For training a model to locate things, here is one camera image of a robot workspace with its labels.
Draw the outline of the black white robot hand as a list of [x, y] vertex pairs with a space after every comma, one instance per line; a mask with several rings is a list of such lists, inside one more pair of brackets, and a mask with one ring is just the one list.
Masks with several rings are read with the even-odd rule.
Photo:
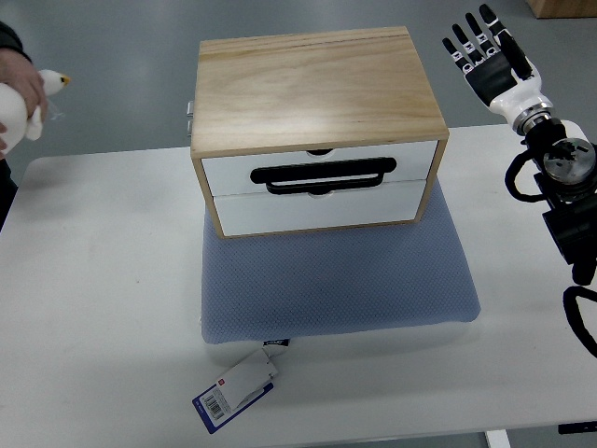
[[470, 31], [455, 23], [454, 38], [442, 44], [479, 100], [518, 135], [551, 119], [553, 103], [538, 70], [491, 7], [482, 4], [478, 17], [467, 13], [465, 20]]

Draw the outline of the person's hand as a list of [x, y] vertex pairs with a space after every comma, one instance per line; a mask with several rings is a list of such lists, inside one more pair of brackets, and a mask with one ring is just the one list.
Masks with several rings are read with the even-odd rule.
[[1, 48], [1, 82], [21, 95], [28, 118], [39, 108], [41, 120], [46, 119], [48, 100], [44, 79], [34, 65], [14, 49]]

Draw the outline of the dark sleeve forearm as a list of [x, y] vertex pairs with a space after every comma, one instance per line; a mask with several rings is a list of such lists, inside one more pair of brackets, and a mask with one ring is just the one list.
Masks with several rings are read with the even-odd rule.
[[32, 61], [24, 51], [23, 44], [18, 34], [9, 25], [2, 21], [0, 21], [0, 48], [17, 51], [27, 61]]

